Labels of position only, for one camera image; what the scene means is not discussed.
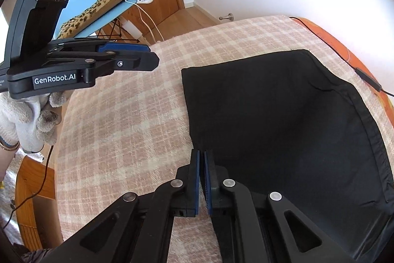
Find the white gloved left hand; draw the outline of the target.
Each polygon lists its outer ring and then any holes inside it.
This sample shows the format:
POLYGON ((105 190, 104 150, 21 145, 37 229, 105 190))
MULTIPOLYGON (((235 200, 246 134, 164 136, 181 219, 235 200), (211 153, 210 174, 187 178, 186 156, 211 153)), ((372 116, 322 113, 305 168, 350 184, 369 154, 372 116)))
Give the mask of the white gloved left hand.
POLYGON ((62 106, 70 91, 13 99, 1 94, 1 143, 6 148, 20 145, 27 153, 40 152, 45 144, 57 142, 62 106))

